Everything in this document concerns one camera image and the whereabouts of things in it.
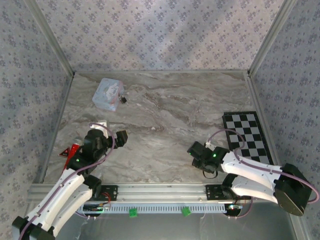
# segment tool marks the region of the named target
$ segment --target gray marble table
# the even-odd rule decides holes
[[[127,103],[116,112],[92,102],[102,78],[124,83]],[[88,123],[98,120],[108,120],[114,133],[128,132],[126,145],[93,172],[103,183],[222,182],[223,173],[204,178],[186,151],[223,128],[224,112],[252,110],[242,72],[76,74],[44,182],[58,180],[66,161],[59,153],[75,137],[84,138]],[[218,134],[213,143],[228,147],[226,134]]]

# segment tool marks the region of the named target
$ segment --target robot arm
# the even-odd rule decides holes
[[[253,196],[277,203],[285,211],[302,216],[312,190],[281,173],[296,176],[307,182],[303,174],[291,164],[275,166],[238,156],[228,149],[195,142],[187,152],[192,165],[207,172],[227,173],[222,183],[226,195]]]
[[[116,136],[114,148],[123,147],[128,139],[127,132],[119,131]],[[25,218],[18,216],[13,221],[13,239],[54,240],[79,207],[100,196],[101,180],[90,173],[96,168],[92,165],[112,145],[112,139],[107,138],[102,130],[88,131],[84,144],[70,159],[47,196]]]

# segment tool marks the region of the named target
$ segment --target wall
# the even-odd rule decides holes
[[[23,0],[0,2],[0,239],[23,216],[53,137],[67,75]]]
[[[248,69],[284,0],[37,0],[74,71]]]
[[[259,96],[280,160],[296,165],[320,190],[320,3],[301,0],[257,74]],[[305,216],[320,239],[320,202]]]

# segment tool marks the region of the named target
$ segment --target white arm segment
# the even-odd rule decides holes
[[[59,211],[52,223],[53,236],[57,236],[64,224],[86,201],[92,197],[92,189],[89,186],[81,184],[70,196],[63,208]]]
[[[54,191],[59,187],[59,185],[73,172],[73,169],[69,168],[63,171],[61,177],[58,182],[54,185],[54,187],[50,190],[50,192],[45,196],[45,198],[40,202],[40,204],[28,213],[29,219],[33,216],[38,215],[38,211],[42,208],[42,206],[47,202],[50,196],[54,193]],[[52,226],[54,219],[56,218],[58,212],[69,199],[69,197],[73,194],[73,192],[85,181],[82,175],[75,174],[72,176],[64,186],[59,190],[59,192],[54,196],[54,198],[50,201],[50,203],[44,208],[40,216],[38,216],[32,223],[34,225],[42,224],[42,229],[48,231]]]
[[[243,176],[235,177],[231,190],[239,196],[252,196],[278,204],[273,190]]]
[[[108,126],[107,126],[107,120],[100,120],[100,121],[98,121],[97,123],[98,123],[98,124],[101,124],[101,125],[103,125],[103,126],[105,126],[105,127],[108,127]],[[91,129],[101,130],[101,131],[103,132],[103,135],[104,135],[106,138],[108,138],[108,131],[107,131],[105,128],[103,128],[102,126],[92,125],[92,126],[90,126],[90,128],[91,128]]]
[[[207,142],[205,144],[205,147],[210,148],[213,151],[216,146]],[[276,170],[276,171],[282,172],[282,170],[280,169],[281,166],[264,164],[264,163],[261,163],[258,161],[244,158],[242,156],[239,156],[239,158],[241,160],[243,160],[244,162],[251,164],[251,165],[254,165],[254,166],[257,166],[257,167],[269,169],[270,171]],[[253,168],[251,166],[244,165],[243,163],[238,161],[234,152],[232,152],[232,151],[230,151],[229,153],[227,153],[224,156],[223,163],[221,164],[221,167],[225,173],[236,174],[236,175],[243,176],[247,179],[251,179],[252,181],[255,181],[257,183],[260,183],[260,184],[266,186],[267,188],[269,188],[272,191],[274,190],[275,185],[276,185],[274,183],[274,181],[278,180],[280,177],[280,174],[270,173],[267,171]]]

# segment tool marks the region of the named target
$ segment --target checkerboard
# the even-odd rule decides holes
[[[255,111],[225,112],[222,120],[225,129],[237,131],[245,140],[244,148],[237,151],[239,155],[264,164],[274,164]],[[242,146],[241,138],[235,133],[227,131],[226,138],[230,150]]]

